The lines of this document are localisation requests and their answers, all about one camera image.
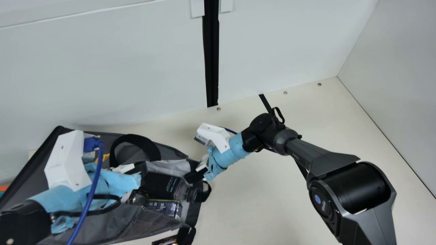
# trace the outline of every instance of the white clip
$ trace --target white clip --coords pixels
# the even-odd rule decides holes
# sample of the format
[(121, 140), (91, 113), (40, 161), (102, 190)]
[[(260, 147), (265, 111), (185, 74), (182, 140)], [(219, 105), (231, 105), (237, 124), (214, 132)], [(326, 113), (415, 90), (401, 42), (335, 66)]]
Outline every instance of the white clip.
[(221, 127), (202, 123), (197, 129), (196, 140), (205, 146), (209, 144), (209, 141), (212, 141), (221, 153), (230, 149), (229, 139), (230, 134)]

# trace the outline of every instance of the black vertical strip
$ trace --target black vertical strip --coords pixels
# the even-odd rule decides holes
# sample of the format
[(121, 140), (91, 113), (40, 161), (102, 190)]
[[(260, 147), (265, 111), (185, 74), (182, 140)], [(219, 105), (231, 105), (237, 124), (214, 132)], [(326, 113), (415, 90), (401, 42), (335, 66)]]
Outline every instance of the black vertical strip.
[(208, 107), (218, 105), (219, 0), (204, 0), (203, 46)]

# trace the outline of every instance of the bottle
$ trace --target bottle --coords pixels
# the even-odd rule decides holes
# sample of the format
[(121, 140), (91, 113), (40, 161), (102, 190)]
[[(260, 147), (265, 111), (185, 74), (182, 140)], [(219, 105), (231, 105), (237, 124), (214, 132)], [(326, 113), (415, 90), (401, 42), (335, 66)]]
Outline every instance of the bottle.
[(143, 185), (139, 188), (145, 191), (150, 198), (177, 200), (179, 202), (194, 202), (197, 198), (198, 189), (188, 187), (179, 177), (149, 172), (143, 179)]

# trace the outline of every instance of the white panel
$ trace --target white panel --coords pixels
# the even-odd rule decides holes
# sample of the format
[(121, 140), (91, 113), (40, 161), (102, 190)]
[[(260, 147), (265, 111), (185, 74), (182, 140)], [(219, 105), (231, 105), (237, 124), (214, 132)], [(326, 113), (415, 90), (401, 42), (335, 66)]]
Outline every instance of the white panel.
[(219, 15), (219, 102), (336, 76), (376, 3), (236, 0)]
[(436, 1), (380, 1), (339, 78), (436, 195)]
[(189, 0), (2, 29), (0, 57), (0, 181), (57, 125), (101, 129), (206, 106)]
[(2, 0), (0, 27), (149, 1), (162, 0)]
[[(399, 245), (434, 244), (436, 200), (336, 78), (266, 94), (286, 125), (303, 140), (377, 164), (398, 195), (393, 208)], [(200, 160), (207, 148), (193, 140), (201, 123), (242, 131), (265, 109), (250, 97), (118, 130), (174, 146)], [(339, 245), (314, 210), (291, 157), (263, 150), (211, 181), (194, 245)]]
[(220, 12), (226, 13), (233, 11), (233, 0), (220, 0)]
[(191, 0), (191, 17), (204, 16), (204, 0)]

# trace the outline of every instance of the white plastic mount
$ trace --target white plastic mount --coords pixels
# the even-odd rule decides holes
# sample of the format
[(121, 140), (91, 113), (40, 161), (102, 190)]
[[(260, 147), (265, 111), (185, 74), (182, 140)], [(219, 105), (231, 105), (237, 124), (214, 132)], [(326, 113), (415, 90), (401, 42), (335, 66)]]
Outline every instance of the white plastic mount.
[(228, 143), (230, 134), (224, 128), (202, 123), (197, 129), (197, 135), (200, 135), (207, 140), (211, 140), (221, 153), (230, 149), (230, 145)]
[(92, 183), (83, 167), (84, 140), (85, 135), (79, 130), (58, 136), (44, 168), (49, 189), (66, 185), (78, 191)]

